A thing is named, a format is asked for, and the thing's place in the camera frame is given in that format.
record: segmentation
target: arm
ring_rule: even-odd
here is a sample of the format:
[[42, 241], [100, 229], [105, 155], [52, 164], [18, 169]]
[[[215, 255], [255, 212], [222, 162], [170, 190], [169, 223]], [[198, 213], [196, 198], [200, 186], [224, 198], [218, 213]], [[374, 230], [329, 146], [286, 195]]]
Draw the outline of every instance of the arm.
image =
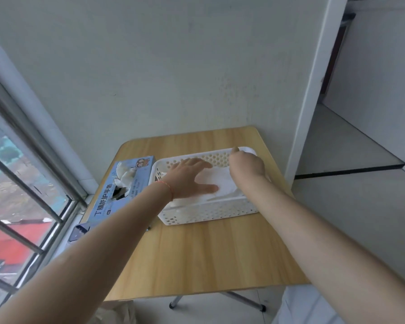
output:
[[216, 185], [195, 183], [195, 176], [210, 167], [201, 159], [174, 165], [162, 179], [167, 184], [146, 187], [28, 282], [0, 308], [0, 324], [86, 323], [111, 290], [146, 228], [172, 197], [217, 190]]
[[265, 178], [263, 161], [235, 150], [232, 178], [280, 235], [312, 284], [347, 323], [405, 323], [405, 282]]

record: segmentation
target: red string bracelet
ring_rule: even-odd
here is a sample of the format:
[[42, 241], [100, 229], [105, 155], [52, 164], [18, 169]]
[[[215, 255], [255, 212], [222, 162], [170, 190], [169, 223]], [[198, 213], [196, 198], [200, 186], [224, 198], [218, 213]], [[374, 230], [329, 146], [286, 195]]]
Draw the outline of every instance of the red string bracelet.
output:
[[173, 188], [171, 187], [171, 185], [169, 185], [167, 182], [164, 182], [164, 181], [162, 181], [162, 180], [157, 180], [156, 182], [163, 183], [163, 184], [165, 184], [167, 187], [170, 188], [170, 191], [171, 191], [171, 201], [173, 201], [173, 200], [174, 200], [174, 192], [173, 192]]

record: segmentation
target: black threshold strip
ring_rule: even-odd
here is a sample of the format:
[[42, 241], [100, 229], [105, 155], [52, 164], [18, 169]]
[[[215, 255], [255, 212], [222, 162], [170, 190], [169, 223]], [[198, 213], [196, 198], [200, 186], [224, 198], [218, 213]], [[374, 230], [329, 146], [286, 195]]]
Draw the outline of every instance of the black threshold strip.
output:
[[368, 167], [360, 169], [347, 169], [345, 171], [326, 171], [324, 173], [314, 173], [314, 174], [302, 174], [296, 175], [295, 180], [302, 180], [304, 178], [315, 178], [323, 176], [336, 176], [336, 175], [346, 175], [346, 174], [357, 174], [357, 173], [367, 173], [370, 171], [388, 171], [390, 169], [401, 169], [405, 164], [396, 164], [389, 166], [379, 166], [379, 167]]

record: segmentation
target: white pants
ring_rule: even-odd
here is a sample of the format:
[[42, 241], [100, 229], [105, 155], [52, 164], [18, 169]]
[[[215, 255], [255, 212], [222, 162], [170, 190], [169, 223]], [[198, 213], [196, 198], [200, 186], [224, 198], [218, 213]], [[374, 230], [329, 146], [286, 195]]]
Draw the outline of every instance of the white pants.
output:
[[272, 324], [345, 324], [313, 285], [289, 286]]

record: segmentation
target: wooden table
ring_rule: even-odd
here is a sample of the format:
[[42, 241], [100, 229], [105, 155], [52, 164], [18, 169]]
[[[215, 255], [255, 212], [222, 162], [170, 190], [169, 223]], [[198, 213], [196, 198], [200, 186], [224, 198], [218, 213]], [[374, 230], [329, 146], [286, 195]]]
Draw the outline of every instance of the wooden table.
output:
[[[253, 148], [264, 160], [272, 182], [292, 195], [257, 129], [251, 126], [131, 140], [120, 147], [107, 173], [119, 160], [149, 155], [157, 160], [233, 146]], [[259, 213], [173, 226], [156, 218], [105, 301], [304, 283], [308, 279]]]

